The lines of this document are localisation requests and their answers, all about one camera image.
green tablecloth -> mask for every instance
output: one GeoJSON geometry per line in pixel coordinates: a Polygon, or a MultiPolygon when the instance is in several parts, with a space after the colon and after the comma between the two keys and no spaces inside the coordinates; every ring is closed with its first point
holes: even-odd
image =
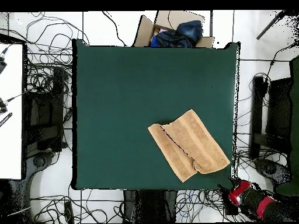
{"type": "Polygon", "coordinates": [[[231,166],[182,183],[147,128],[193,109],[232,161],[237,48],[237,43],[216,50],[73,42],[76,188],[230,188],[231,166]]]}

tan towel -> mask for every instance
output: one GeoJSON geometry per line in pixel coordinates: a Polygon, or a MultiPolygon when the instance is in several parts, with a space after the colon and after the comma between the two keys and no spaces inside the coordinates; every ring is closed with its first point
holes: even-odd
{"type": "Polygon", "coordinates": [[[212,173],[230,163],[193,110],[170,124],[153,124],[148,130],[182,182],[197,171],[212,173]]]}

dark fabric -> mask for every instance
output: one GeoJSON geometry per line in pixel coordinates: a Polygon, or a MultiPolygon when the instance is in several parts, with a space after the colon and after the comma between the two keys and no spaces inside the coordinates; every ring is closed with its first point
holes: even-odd
{"type": "Polygon", "coordinates": [[[202,32],[201,22],[192,20],[181,23],[176,31],[164,31],[155,37],[160,47],[192,48],[201,39],[202,32]]]}
{"type": "Polygon", "coordinates": [[[151,47],[158,47],[159,43],[157,42],[157,37],[154,36],[151,41],[151,47]]]}

black equipment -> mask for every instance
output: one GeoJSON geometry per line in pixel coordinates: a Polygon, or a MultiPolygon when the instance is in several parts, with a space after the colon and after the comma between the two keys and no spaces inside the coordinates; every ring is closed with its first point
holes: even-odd
{"type": "Polygon", "coordinates": [[[298,16],[298,12],[295,10],[283,10],[279,12],[272,21],[264,28],[264,30],[257,36],[257,40],[262,38],[262,36],[278,21],[280,21],[285,16],[298,16]]]}
{"type": "Polygon", "coordinates": [[[261,76],[252,81],[251,137],[249,157],[258,158],[260,146],[269,147],[285,154],[291,152],[290,142],[290,90],[291,78],[271,81],[266,134],[262,134],[262,106],[268,83],[261,76]]]}
{"type": "Polygon", "coordinates": [[[21,180],[0,180],[1,223],[33,223],[30,211],[31,183],[37,172],[51,165],[53,156],[53,152],[44,152],[28,158],[25,176],[21,180]]]}
{"type": "Polygon", "coordinates": [[[124,191],[123,223],[174,223],[178,191],[124,191]]]}
{"type": "Polygon", "coordinates": [[[4,61],[4,58],[0,57],[0,74],[5,69],[6,66],[7,66],[7,63],[4,61]]]}
{"type": "Polygon", "coordinates": [[[255,159],[253,162],[256,171],[271,180],[274,192],[276,192],[277,186],[288,183],[292,179],[291,171],[277,162],[267,159],[255,159]]]}
{"type": "Polygon", "coordinates": [[[64,70],[54,68],[53,88],[50,93],[29,92],[25,102],[25,145],[37,142],[37,149],[62,151],[64,70]]]}
{"type": "Polygon", "coordinates": [[[7,112],[7,107],[4,101],[0,98],[0,115],[7,112]]]}
{"type": "Polygon", "coordinates": [[[0,127],[4,125],[5,122],[9,120],[9,118],[12,116],[12,113],[9,113],[3,120],[0,121],[0,127]]]}
{"type": "Polygon", "coordinates": [[[245,180],[229,178],[232,181],[232,189],[228,190],[221,185],[225,207],[229,209],[239,208],[249,219],[258,222],[297,222],[297,201],[293,198],[282,198],[276,194],[269,194],[261,190],[255,183],[245,180]]]}

grout line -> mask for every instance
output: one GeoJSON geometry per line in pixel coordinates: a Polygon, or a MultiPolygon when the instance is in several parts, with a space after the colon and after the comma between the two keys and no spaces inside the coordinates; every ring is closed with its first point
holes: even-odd
{"type": "Polygon", "coordinates": [[[82,12],[82,39],[84,40],[84,12],[82,12]]]}
{"type": "Polygon", "coordinates": [[[210,37],[213,36],[213,11],[210,10],[210,37]]]}
{"type": "MultiPolygon", "coordinates": [[[[47,201],[51,201],[51,200],[53,200],[53,201],[61,201],[60,199],[51,199],[51,198],[45,198],[45,199],[31,198],[30,200],[31,201],[45,201],[45,200],[47,200],[47,201]]],[[[108,199],[103,199],[103,200],[100,200],[100,199],[89,199],[89,200],[87,200],[87,199],[82,199],[82,200],[80,200],[80,199],[72,199],[72,201],[74,201],[74,202],[79,202],[79,201],[90,201],[90,202],[123,202],[123,200],[108,200],[108,199]]]]}
{"type": "Polygon", "coordinates": [[[80,224],[82,223],[82,191],[80,191],[80,224]]]}
{"type": "Polygon", "coordinates": [[[232,13],[232,37],[231,37],[232,42],[234,42],[234,26],[235,26],[235,10],[232,13]]]}
{"type": "MultiPolygon", "coordinates": [[[[244,59],[240,58],[240,61],[262,61],[262,62],[271,62],[272,59],[244,59]]],[[[274,60],[274,62],[290,62],[288,60],[274,60]]]]}
{"type": "MultiPolygon", "coordinates": [[[[61,201],[59,199],[30,199],[31,201],[61,201]]],[[[88,201],[88,202],[123,202],[123,200],[95,200],[95,199],[82,199],[82,200],[79,200],[79,199],[72,199],[74,202],[79,202],[79,201],[88,201]]],[[[191,202],[177,202],[177,204],[201,204],[200,202],[194,202],[194,203],[191,203],[191,202]]]]}
{"type": "MultiPolygon", "coordinates": [[[[45,53],[27,52],[27,54],[30,54],[30,55],[44,55],[45,53]]],[[[57,54],[57,53],[51,53],[51,52],[48,52],[47,54],[59,55],[59,56],[72,56],[72,54],[57,54]]]]}
{"type": "Polygon", "coordinates": [[[7,13],[7,36],[9,36],[9,13],[7,13]]]}

